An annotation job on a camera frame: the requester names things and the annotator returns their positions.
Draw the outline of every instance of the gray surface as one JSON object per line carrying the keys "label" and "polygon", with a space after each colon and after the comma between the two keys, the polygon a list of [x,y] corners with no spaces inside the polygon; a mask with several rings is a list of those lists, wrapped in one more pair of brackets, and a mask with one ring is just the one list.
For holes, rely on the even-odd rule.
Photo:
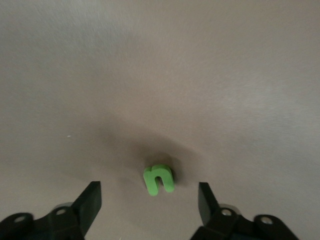
{"label": "gray surface", "polygon": [[[0,218],[100,180],[88,240],[187,240],[206,181],[317,239],[319,66],[316,0],[2,0]],[[167,155],[176,190],[150,197]]]}

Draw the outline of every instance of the black metal bracket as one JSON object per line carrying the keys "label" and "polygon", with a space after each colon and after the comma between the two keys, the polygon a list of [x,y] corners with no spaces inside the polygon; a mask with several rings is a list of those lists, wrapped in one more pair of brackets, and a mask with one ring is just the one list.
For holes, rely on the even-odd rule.
{"label": "black metal bracket", "polygon": [[252,222],[231,208],[220,207],[206,182],[199,183],[198,207],[203,226],[191,240],[298,240],[275,216],[257,215]]}
{"label": "black metal bracket", "polygon": [[84,240],[101,204],[101,184],[92,181],[71,206],[37,220],[23,212],[8,216],[0,222],[0,240]]}

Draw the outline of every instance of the green object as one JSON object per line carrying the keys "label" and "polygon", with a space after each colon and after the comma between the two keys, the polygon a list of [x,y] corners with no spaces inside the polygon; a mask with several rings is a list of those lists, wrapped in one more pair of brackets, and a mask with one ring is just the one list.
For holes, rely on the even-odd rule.
{"label": "green object", "polygon": [[159,164],[152,167],[150,166],[144,170],[143,178],[151,196],[156,196],[159,192],[159,182],[156,179],[157,177],[162,179],[164,189],[168,193],[172,193],[175,190],[174,178],[172,176],[170,167],[164,164]]}

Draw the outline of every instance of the green toy letter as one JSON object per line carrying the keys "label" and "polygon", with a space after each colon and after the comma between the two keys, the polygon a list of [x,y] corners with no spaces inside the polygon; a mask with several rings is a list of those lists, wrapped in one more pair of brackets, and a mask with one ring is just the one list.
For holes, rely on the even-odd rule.
{"label": "green toy letter", "polygon": [[157,177],[162,179],[164,189],[168,193],[172,193],[175,190],[175,183],[171,169],[164,164],[155,165],[153,167],[147,167],[143,173],[146,187],[151,196],[156,196],[159,192],[159,183],[156,179]]}

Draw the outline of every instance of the green letter n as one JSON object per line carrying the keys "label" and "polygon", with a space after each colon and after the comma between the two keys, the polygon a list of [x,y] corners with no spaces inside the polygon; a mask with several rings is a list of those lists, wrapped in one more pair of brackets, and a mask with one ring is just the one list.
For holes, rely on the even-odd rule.
{"label": "green letter n", "polygon": [[175,190],[174,178],[170,168],[164,164],[155,165],[153,167],[147,167],[143,173],[146,187],[151,196],[156,196],[159,192],[157,177],[162,179],[164,189],[168,193],[172,193]]}

